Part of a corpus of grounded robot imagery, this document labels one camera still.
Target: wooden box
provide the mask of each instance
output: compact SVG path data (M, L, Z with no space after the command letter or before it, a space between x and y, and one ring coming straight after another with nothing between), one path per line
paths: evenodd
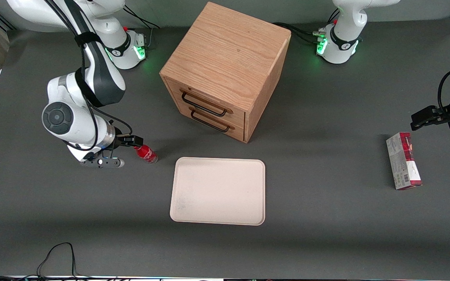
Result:
M290 38L285 28L208 2L159 74L180 113L248 142Z

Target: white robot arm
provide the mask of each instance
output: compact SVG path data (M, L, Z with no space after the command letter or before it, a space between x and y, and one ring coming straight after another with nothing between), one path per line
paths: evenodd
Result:
M22 18L52 27L67 28L45 0L7 0ZM109 57L119 69L134 68L145 59L145 37L132 30L125 31L112 14L123 9L125 0L75 0Z
M386 7L400 0L332 0L340 15L337 24L320 28L326 34L316 53L332 64L342 64L355 53L359 35L368 22L364 9Z
M103 29L104 39L111 42L122 39L123 42L132 43L132 36L123 30L118 21L112 16L105 15L105 7L95 4L97 2L105 4L107 1L7 1L17 13L28 20L69 28L76 35L78 45L84 48L82 52L90 61L89 68L80 68L68 75L54 78L48 83L48 105L42 115L46 130L62 139L77 160L86 165L91 163L95 167L101 166L104 150L113 151L118 146L141 146L143 139L130 135L131 132L122 135L119 129L104 118L93 114L92 111L92 109L99 111L97 107L118 103L125 93L125 82L113 62L118 62L123 66L135 66L141 60L135 53L136 47L132 48L130 52L121 52L117 61L114 59L111 61L105 51L103 40L95 32L97 29L87 17L85 10L91 14L100 15L100 19L96 21L97 27L102 25L102 20L109 20L112 23L114 22L112 19L114 19L118 24L119 28L111 34L108 34L105 28ZM117 5L111 6L112 9L118 9L120 3L124 4L124 1L111 0L109 2L111 5L114 2L117 3ZM123 37L120 36L119 30L124 34ZM111 167L113 164L115 167L123 165L123 161L120 159L110 162Z

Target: red can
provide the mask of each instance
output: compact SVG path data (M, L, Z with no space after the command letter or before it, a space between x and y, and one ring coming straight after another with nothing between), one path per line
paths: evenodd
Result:
M147 161L147 163L154 164L157 162L157 154L145 144L143 146L134 146L134 149L136 150L136 154Z

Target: black metal handle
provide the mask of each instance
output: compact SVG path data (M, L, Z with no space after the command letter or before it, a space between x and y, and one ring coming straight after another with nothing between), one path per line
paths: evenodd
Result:
M184 91L184 93L182 94L182 100L184 100L189 105L193 105L193 106L197 107L200 110L204 110L205 112L207 112L209 114L213 114L214 116L218 116L218 117L223 117L225 115L225 113L227 113L226 109L224 109L222 113L218 113L218 112L214 112L213 110L209 110L206 107L203 107L202 105L198 105L197 103L194 103L192 101L187 100L185 98L186 95L187 95L187 92Z
M217 126L214 126L214 125L212 125L212 124L210 124L210 123L208 123L208 122L206 122L206 121L204 121L204 120L201 120L201 119L195 117L195 116L193 115L194 113L195 113L195 110L193 110L193 111L191 112L191 117L192 117L192 119L194 119L195 121L198 121L198 122L200 122L200 123L203 123L204 125L210 126L211 128L217 130L218 132L226 133L226 132L228 132L229 129L230 129L230 126L227 126L227 128L225 128L225 129L220 129L220 128L218 128Z

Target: plastic tray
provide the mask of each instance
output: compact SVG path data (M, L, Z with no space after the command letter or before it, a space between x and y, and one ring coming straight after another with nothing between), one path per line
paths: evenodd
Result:
M265 165L260 160L177 160L170 216L176 222L259 226L265 220Z

